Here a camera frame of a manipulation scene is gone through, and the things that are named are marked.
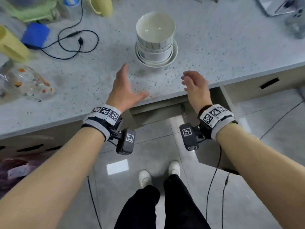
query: pants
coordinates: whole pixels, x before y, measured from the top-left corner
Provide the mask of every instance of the pants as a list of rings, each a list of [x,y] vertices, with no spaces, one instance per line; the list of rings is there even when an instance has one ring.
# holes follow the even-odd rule
[[[210,229],[185,185],[176,175],[164,181],[165,229]],[[114,229],[155,229],[160,192],[148,185],[139,189],[123,207]]]

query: forearm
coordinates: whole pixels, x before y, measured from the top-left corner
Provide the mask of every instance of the forearm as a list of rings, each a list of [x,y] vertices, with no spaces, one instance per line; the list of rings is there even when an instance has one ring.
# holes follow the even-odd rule
[[[1,227],[55,228],[92,168],[104,140],[94,128],[78,131],[0,200]]]
[[[228,158],[283,228],[303,228],[305,167],[230,123],[217,134]]]

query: white bowl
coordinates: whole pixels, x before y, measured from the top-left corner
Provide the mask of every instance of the white bowl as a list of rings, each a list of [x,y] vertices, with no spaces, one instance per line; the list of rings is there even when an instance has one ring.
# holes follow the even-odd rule
[[[139,47],[138,47],[138,50],[143,58],[147,59],[148,61],[159,63],[159,62],[163,62],[163,61],[167,60],[170,57],[170,55],[173,51],[173,46],[170,46],[170,48],[167,51],[164,51],[164,52],[158,53],[158,54],[142,51]]]
[[[173,41],[175,23],[168,14],[151,12],[143,15],[136,24],[139,42],[153,50],[167,47]]]
[[[150,65],[150,66],[154,66],[154,65],[158,65],[158,66],[166,65],[168,63],[168,61],[170,60],[172,53],[173,53],[173,50],[171,51],[170,56],[165,61],[163,61],[163,62],[153,62],[153,61],[149,61],[149,60],[143,58],[143,56],[139,52],[138,45],[136,44],[136,54],[139,57],[140,61],[145,63],[145,64],[147,64],[147,65]]]
[[[147,65],[147,64],[145,64],[143,61],[141,61],[141,59],[139,59],[139,56],[137,55],[137,45],[135,45],[135,55],[136,55],[137,61],[141,68],[149,69],[150,71],[154,71],[154,72],[164,71],[164,70],[167,70],[172,65],[172,63],[175,61],[175,59],[178,55],[178,45],[177,45],[176,41],[174,40],[173,41],[173,53],[172,53],[169,61],[165,65],[155,65],[155,64]]]
[[[142,51],[146,51],[148,53],[153,53],[153,54],[158,54],[158,53],[162,53],[164,51],[167,51],[173,44],[173,37],[172,37],[172,41],[170,42],[169,45],[167,45],[165,48],[160,49],[160,50],[153,50],[153,49],[148,49],[147,47],[143,46],[142,43],[139,41],[139,39],[137,40],[137,44],[139,49],[141,49]]]

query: wrist-mounted camera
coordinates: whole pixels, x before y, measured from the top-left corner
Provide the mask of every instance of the wrist-mounted camera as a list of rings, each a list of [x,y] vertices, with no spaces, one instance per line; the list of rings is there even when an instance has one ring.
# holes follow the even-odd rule
[[[105,104],[103,107],[94,108],[85,118],[83,127],[92,127],[99,130],[104,136],[105,141],[118,139],[116,152],[122,155],[131,154],[135,145],[135,130],[120,128],[123,118],[121,112],[116,108]]]
[[[218,131],[227,124],[231,122],[238,124],[234,114],[219,104],[203,107],[197,118],[200,121],[199,125],[192,127],[190,123],[186,123],[179,127],[184,146],[188,151],[197,150],[199,143],[204,139],[216,140]]]

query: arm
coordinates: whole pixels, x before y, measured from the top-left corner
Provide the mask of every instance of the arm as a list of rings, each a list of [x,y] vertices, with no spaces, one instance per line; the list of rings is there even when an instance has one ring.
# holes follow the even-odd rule
[[[188,71],[182,77],[197,113],[212,104],[207,81]],[[237,124],[216,135],[228,158],[283,228],[303,228],[305,167],[266,146]]]
[[[107,104],[121,112],[146,98],[133,93],[128,64],[116,74]],[[19,182],[0,200],[1,228],[55,228],[92,168],[105,141],[94,128],[82,128],[57,153]]]

